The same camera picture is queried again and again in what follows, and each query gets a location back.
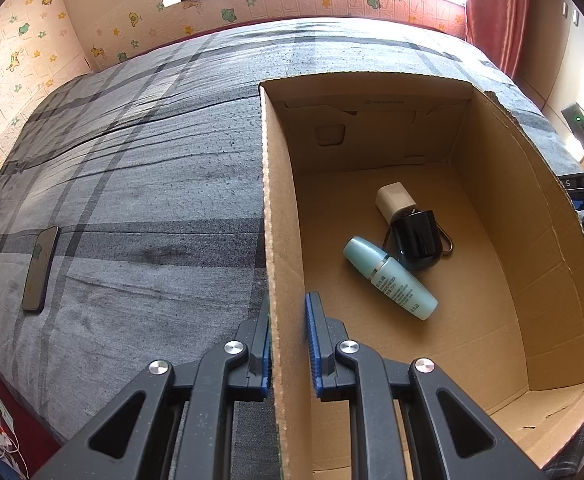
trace red cloth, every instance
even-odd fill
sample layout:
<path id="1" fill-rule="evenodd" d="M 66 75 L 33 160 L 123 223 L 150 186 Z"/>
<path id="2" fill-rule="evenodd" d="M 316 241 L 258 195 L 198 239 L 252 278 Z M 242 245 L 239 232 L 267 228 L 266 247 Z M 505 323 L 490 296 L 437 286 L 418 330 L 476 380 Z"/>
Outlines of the red cloth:
<path id="1" fill-rule="evenodd" d="M 467 0 L 467 41 L 508 76 L 517 69 L 530 0 Z"/>
<path id="2" fill-rule="evenodd" d="M 1 380 L 0 398 L 10 415 L 12 415 L 14 430 L 19 439 L 20 451 L 28 465 L 30 476 L 32 476 L 57 452 L 60 446 L 52 435 L 11 396 Z M 6 432 L 9 437 L 12 437 L 10 430 L 6 430 Z M 21 471 L 25 473 L 19 454 L 15 453 L 13 456 L 19 463 Z"/>

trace silver screw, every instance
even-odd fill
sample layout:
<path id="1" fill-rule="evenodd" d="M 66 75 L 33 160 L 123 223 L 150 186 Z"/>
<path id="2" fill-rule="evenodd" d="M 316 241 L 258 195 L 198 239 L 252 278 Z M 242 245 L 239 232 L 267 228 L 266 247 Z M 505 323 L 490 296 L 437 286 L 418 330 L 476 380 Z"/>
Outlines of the silver screw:
<path id="1" fill-rule="evenodd" d="M 358 343 L 356 341 L 352 341 L 348 339 L 346 341 L 341 341 L 339 343 L 339 350 L 344 354 L 354 354 L 358 352 Z"/>
<path id="2" fill-rule="evenodd" d="M 228 341 L 226 345 L 223 347 L 223 350 L 225 350 L 229 354 L 234 355 L 243 352 L 244 348 L 245 345 L 243 345 L 243 343 L 241 343 L 240 341 Z"/>
<path id="3" fill-rule="evenodd" d="M 422 374 L 429 374 L 434 370 L 434 363 L 427 357 L 422 357 L 421 359 L 416 359 L 414 367 Z"/>
<path id="4" fill-rule="evenodd" d="M 159 359 L 158 361 L 152 361 L 148 369 L 152 375 L 161 375 L 165 374 L 169 367 L 170 365 L 168 364 L 168 361 Z"/>

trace smartphone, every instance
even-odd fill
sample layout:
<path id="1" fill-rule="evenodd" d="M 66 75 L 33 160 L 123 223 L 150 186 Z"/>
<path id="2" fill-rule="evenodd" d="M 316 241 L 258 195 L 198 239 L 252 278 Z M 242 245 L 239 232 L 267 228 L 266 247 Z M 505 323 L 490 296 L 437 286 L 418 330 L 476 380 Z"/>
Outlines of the smartphone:
<path id="1" fill-rule="evenodd" d="M 39 314 L 46 304 L 46 290 L 57 240 L 58 226 L 45 229 L 37 236 L 21 301 L 24 312 Z"/>

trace wall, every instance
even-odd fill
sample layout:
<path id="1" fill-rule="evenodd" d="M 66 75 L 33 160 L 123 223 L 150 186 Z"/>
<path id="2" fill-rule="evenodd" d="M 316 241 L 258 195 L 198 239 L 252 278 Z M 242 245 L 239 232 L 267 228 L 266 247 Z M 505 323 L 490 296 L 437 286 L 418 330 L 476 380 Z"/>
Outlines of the wall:
<path id="1" fill-rule="evenodd" d="M 0 169 L 30 114 L 77 75 L 91 72 L 63 0 L 0 7 Z"/>
<path id="2" fill-rule="evenodd" d="M 412 23 L 465 39 L 465 7 L 446 0 L 65 0 L 90 66 L 122 60 L 223 27 L 297 16 L 360 16 Z"/>
<path id="3" fill-rule="evenodd" d="M 584 17 L 572 0 L 530 0 L 514 81 L 580 160 L 583 148 L 561 114 L 574 101 L 584 108 Z"/>

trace gray plaid bedsheet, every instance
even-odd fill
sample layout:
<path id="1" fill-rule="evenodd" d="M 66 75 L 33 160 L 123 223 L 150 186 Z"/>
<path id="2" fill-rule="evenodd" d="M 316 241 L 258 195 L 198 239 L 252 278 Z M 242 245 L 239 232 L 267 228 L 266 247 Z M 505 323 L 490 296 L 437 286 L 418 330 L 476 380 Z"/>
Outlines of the gray plaid bedsheet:
<path id="1" fill-rule="evenodd" d="M 473 46 L 397 23 L 224 30 L 76 78 L 40 104 L 0 173 L 0 375 L 61 440 L 151 360 L 200 358 L 266 291 L 260 81 L 440 75 L 493 91 L 557 174 L 552 126 Z M 59 225 L 46 307 L 20 305 L 38 232 Z M 272 402 L 238 408 L 236 479 L 278 478 Z"/>

